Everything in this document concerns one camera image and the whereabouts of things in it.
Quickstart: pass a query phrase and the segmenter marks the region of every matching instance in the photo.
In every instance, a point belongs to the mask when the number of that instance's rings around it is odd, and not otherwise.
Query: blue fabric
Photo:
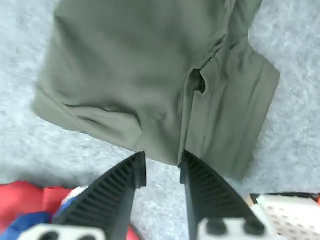
[[[76,197],[71,198],[69,201],[67,201],[65,204],[63,204],[58,211],[56,211],[55,215],[53,216],[53,218],[56,218],[57,216],[59,216],[67,207],[69,207],[74,200],[76,200]]]
[[[37,224],[50,222],[50,214],[47,212],[29,213],[17,217],[13,223],[0,235],[0,240],[17,240],[23,231]]]

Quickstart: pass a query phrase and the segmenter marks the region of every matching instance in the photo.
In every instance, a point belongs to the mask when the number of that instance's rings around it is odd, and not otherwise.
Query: olive green pants
[[[62,0],[34,111],[179,165],[242,178],[279,81],[248,42],[262,0]]]

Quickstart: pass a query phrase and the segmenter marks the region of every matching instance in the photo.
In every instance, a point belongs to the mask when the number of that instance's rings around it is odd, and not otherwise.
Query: red cloth
[[[26,181],[0,185],[0,233],[19,215],[36,212],[53,215],[71,191],[60,186],[39,188]]]

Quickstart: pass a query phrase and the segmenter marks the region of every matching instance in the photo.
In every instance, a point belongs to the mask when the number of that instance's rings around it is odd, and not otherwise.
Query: ridged rubber pad
[[[259,220],[235,190],[205,162],[185,151],[180,182],[185,185],[190,239],[196,239],[198,224],[205,218]]]
[[[108,240],[124,240],[135,191],[146,185],[146,156],[138,152],[91,184],[53,223],[96,227]]]

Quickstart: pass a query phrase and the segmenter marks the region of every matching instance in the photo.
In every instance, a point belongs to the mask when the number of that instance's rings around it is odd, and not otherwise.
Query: carpet
[[[132,152],[69,132],[31,111],[57,0],[0,1],[0,184],[15,180],[90,184]],[[264,0],[249,32],[255,50],[281,72],[254,162],[250,192],[320,192],[320,1]],[[148,187],[137,191],[132,221],[146,239],[187,239],[184,186],[174,166],[147,161]]]

